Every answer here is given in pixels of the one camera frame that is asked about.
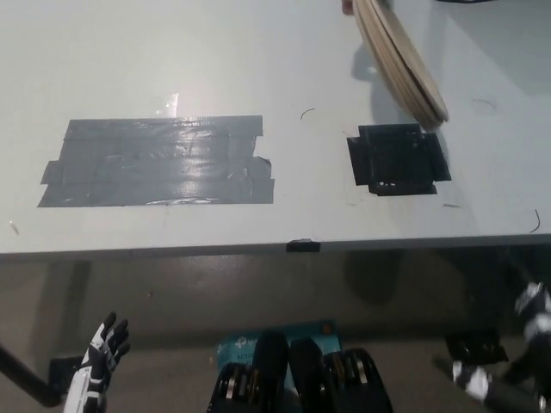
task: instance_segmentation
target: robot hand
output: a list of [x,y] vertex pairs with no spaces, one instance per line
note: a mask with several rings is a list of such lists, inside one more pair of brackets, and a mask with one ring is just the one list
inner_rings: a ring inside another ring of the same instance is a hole
[[[515,303],[527,349],[503,377],[481,367],[454,363],[454,382],[471,397],[500,412],[532,413],[546,410],[551,398],[551,294],[543,284],[528,283]],[[535,381],[534,394],[517,387]]]
[[116,315],[108,315],[94,334],[82,364],[74,374],[65,402],[64,413],[103,413],[111,375],[121,357],[128,353],[128,321],[114,329]]

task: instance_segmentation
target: table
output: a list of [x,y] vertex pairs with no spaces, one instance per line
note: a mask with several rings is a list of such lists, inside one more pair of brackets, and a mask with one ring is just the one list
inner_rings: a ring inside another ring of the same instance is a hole
[[[0,5],[0,260],[551,239],[551,3],[394,0],[441,88],[451,182],[357,187],[346,138],[409,121],[337,0]],[[38,208],[69,120],[263,117],[269,205]]]

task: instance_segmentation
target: tape patch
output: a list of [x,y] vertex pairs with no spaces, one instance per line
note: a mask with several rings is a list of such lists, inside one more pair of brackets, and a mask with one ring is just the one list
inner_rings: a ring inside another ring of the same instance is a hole
[[269,204],[262,116],[71,120],[39,207]]

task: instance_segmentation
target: stacked wooden discs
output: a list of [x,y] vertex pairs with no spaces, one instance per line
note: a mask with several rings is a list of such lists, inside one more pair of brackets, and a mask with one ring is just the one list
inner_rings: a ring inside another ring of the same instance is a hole
[[354,0],[354,15],[396,102],[427,131],[447,121],[438,87],[384,0]]

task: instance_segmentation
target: concrete floor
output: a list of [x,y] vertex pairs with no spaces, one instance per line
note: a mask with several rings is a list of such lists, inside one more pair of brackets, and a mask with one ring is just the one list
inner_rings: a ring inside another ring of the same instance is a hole
[[[544,278],[547,249],[532,255]],[[206,411],[216,342],[252,328],[333,318],[373,356],[395,411],[477,411],[430,363],[447,331],[514,330],[494,249],[215,256],[0,267],[0,342],[42,377],[82,354],[111,310],[133,351],[108,413]],[[521,341],[506,340],[510,355]],[[45,411],[0,377],[0,411]]]

